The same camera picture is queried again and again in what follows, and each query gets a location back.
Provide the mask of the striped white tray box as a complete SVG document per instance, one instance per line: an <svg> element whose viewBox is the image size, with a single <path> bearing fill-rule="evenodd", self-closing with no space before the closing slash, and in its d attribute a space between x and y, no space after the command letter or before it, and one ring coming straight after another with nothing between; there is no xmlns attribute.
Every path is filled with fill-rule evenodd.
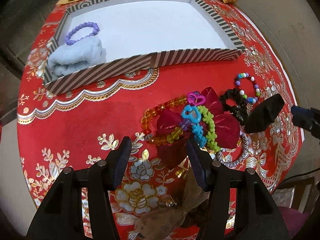
<svg viewBox="0 0 320 240"><path fill-rule="evenodd" d="M141 69L236 60L245 51L240 38L208 0L86 0L65 10L49 40L53 53L77 25L96 22L102 45L98 63L58 77L44 71L53 94Z"/></svg>

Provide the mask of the red velvet bow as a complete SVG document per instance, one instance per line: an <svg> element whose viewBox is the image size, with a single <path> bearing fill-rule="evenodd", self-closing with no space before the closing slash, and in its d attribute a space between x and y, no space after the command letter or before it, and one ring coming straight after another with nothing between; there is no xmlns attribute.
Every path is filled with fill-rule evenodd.
<svg viewBox="0 0 320 240"><path fill-rule="evenodd" d="M156 145L157 157L169 168L178 166L188 155L186 143L194 139L200 147L210 150L236 148L240 136L240 124L231 114L223 111L216 92L205 88L200 96L204 97L206 116L198 124L189 124L179 112L165 109L157 120Z"/></svg>

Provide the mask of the red floral table cloth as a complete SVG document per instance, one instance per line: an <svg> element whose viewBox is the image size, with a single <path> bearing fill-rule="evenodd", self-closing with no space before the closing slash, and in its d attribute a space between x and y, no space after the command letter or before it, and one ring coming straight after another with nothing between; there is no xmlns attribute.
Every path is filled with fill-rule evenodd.
<svg viewBox="0 0 320 240"><path fill-rule="evenodd" d="M191 90L232 88L240 71L252 74L261 99L280 94L284 108L265 131L250 134L248 153L236 167L254 169L273 191L284 179L303 144L304 132L293 125L296 98L289 78L271 46L239 9L204 0L206 9L235 32L245 46L236 60L185 63L137 70L54 95L43 86L44 63L57 26L67 11L58 5L36 39L23 75L17 110L18 146L31 197L40 205L65 167L87 168L105 158L121 139L132 140L132 154L111 206L121 239L137 239L136 220L177 199L184 189L187 159L168 168L172 154L146 141L141 119L148 109L173 103Z"/></svg>

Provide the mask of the leopard print bow scrunchie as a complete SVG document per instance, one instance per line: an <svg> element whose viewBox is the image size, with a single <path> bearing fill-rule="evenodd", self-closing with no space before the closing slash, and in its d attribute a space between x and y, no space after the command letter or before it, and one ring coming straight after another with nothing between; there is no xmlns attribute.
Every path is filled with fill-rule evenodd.
<svg viewBox="0 0 320 240"><path fill-rule="evenodd" d="M197 184L193 171L187 172L182 204L151 211L137 220L135 230L145 239L165 239L180 227L187 214L209 198Z"/></svg>

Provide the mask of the black scrunchie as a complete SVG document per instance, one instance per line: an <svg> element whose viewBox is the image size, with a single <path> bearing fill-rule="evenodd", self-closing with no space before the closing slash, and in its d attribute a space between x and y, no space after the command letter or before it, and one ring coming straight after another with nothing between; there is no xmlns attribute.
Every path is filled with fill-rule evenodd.
<svg viewBox="0 0 320 240"><path fill-rule="evenodd" d="M236 88L228 89L219 99L223 110L231 113L241 126L245 126L248 122L247 101L240 95L240 90Z"/></svg>

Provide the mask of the light blue fuzzy headband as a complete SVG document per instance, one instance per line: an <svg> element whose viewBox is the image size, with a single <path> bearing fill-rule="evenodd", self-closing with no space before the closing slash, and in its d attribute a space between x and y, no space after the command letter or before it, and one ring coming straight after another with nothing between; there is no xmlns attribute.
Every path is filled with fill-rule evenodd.
<svg viewBox="0 0 320 240"><path fill-rule="evenodd" d="M48 57L48 69L57 76L65 76L105 62L106 50L97 36L86 37L73 45L62 45Z"/></svg>

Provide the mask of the black headband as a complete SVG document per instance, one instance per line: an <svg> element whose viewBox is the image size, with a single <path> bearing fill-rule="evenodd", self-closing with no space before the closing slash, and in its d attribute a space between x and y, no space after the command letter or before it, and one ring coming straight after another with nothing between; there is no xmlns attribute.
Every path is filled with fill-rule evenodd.
<svg viewBox="0 0 320 240"><path fill-rule="evenodd" d="M249 115L245 132L251 134L265 131L270 124L274 123L284 105L284 99L279 93L264 100Z"/></svg>

